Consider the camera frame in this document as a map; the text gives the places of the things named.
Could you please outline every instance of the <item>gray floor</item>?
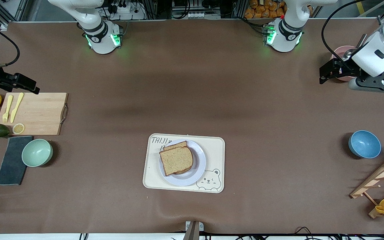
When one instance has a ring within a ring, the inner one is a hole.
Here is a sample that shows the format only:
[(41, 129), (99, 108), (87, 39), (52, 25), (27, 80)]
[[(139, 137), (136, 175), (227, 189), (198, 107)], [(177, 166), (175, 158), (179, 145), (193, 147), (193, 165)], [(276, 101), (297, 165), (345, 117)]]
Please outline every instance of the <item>gray floor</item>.
[[(324, 6), (319, 13), (319, 18), (327, 18), (332, 12), (343, 4), (351, 0), (339, 0), (337, 3), (329, 6)], [(366, 0), (362, 2), (364, 10), (368, 10), (382, 0)], [(368, 17), (375, 17), (384, 13), (384, 6), (377, 9), (368, 15)], [(74, 20), (69, 14), (62, 9), (50, 4), (47, 0), (34, 0), (28, 7), (25, 14), (27, 21), (72, 21)], [(334, 15), (335, 18), (355, 18), (360, 15), (358, 8), (355, 4), (348, 6)]]

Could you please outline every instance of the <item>white tray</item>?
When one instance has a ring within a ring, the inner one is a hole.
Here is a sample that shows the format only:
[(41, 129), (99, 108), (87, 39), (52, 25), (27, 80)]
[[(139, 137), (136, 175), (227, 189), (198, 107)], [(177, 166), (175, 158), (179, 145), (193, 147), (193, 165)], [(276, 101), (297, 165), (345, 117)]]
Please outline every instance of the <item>white tray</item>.
[[(171, 141), (187, 139), (198, 143), (204, 150), (207, 166), (203, 176), (195, 184), (179, 187), (167, 182), (160, 172), (159, 161), (163, 147)], [(203, 193), (220, 193), (224, 188), (224, 140), (218, 137), (201, 137), (189, 135), (171, 135), (154, 133), (149, 137), (146, 152), (143, 185), (147, 188), (192, 191)]]

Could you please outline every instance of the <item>mint green bowl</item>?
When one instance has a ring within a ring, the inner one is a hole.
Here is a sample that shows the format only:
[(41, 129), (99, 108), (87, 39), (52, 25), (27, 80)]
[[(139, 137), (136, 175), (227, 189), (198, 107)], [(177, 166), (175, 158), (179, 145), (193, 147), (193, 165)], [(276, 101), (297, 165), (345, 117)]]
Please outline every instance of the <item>mint green bowl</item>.
[(39, 167), (50, 161), (53, 147), (44, 139), (29, 142), (22, 152), (23, 163), (28, 167)]

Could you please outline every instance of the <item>bowl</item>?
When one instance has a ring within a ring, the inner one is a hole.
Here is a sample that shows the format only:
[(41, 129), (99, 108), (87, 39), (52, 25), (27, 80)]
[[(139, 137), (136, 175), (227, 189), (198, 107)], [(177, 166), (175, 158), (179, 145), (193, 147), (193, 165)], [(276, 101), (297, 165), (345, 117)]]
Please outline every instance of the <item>bowl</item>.
[(354, 132), (349, 138), (349, 149), (361, 158), (375, 158), (381, 152), (379, 139), (369, 131)]
[[(341, 47), (337, 47), (336, 50), (334, 50), (334, 52), (339, 56), (339, 57), (342, 57), (343, 54), (349, 50), (349, 49), (352, 49), (352, 48), (356, 48), (354, 46), (341, 46)], [(349, 82), (350, 80), (352, 80), (354, 77), (351, 77), (351, 76), (344, 76), (344, 77), (339, 77), (337, 78), (338, 80), (340, 81), (344, 81), (344, 82)]]
[(44, 139), (30, 141), (22, 151), (23, 163), (28, 167), (39, 167), (50, 161), (53, 147)]

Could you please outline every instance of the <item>yellow knife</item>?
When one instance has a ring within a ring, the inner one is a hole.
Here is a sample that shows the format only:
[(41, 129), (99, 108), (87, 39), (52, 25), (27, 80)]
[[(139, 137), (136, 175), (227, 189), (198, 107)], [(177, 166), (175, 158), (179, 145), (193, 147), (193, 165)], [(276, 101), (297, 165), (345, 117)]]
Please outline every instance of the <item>yellow knife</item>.
[(14, 118), (16, 116), (16, 113), (17, 113), (17, 110), (19, 109), (19, 105), (20, 103), (22, 102), (22, 99), (23, 99), (23, 96), (25, 94), (24, 93), (20, 93), (19, 94), (19, 98), (17, 99), (17, 103), (16, 103), (16, 107), (13, 109), (13, 111), (11, 112), (10, 114), (10, 122), (13, 123), (14, 122)]

